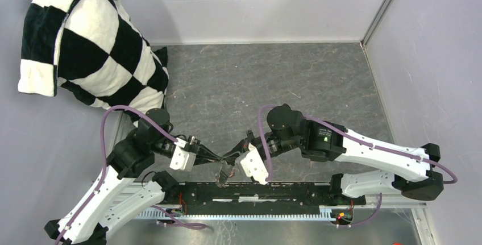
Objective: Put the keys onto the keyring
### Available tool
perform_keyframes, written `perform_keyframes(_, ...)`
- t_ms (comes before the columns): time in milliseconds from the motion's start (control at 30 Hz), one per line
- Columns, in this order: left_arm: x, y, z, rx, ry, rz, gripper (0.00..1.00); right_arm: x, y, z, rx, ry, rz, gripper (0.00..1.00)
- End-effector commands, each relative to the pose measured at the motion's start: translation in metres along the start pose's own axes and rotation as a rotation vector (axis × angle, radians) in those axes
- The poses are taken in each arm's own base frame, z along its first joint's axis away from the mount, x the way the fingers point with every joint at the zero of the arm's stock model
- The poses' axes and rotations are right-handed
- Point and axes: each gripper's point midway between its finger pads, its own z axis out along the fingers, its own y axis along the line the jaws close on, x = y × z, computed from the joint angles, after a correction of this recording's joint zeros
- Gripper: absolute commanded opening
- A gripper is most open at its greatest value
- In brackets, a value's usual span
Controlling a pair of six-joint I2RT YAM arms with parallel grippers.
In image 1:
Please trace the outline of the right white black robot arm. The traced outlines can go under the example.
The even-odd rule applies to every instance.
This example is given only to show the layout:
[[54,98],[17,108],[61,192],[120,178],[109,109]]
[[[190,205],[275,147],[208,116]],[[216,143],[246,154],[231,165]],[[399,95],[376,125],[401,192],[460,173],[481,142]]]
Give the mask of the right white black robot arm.
[[399,194],[419,201],[435,200],[444,189],[443,175],[435,171],[441,158],[439,146],[403,147],[361,135],[342,125],[322,121],[283,104],[267,115],[270,131],[247,134],[224,155],[237,163],[247,177],[266,184],[271,158],[298,148],[302,157],[315,162],[348,162],[372,167],[358,174],[331,177],[329,199],[343,204],[367,194]]

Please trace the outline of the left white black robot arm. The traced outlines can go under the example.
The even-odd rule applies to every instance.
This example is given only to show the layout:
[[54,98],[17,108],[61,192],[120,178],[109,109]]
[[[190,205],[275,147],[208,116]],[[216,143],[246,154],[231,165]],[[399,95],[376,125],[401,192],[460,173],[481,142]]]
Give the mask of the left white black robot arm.
[[219,161],[218,155],[194,137],[176,138],[170,127],[169,113],[151,109],[146,114],[126,105],[116,105],[105,112],[101,121],[101,140],[105,122],[114,110],[129,111],[140,117],[138,127],[118,142],[110,154],[101,144],[101,172],[79,203],[62,219],[49,221],[44,229],[55,244],[107,244],[125,224],[147,208],[163,201],[171,204],[178,198],[178,183],[166,171],[156,172],[152,180],[133,195],[114,202],[154,161],[156,153],[171,159],[170,168],[186,171],[197,160]]

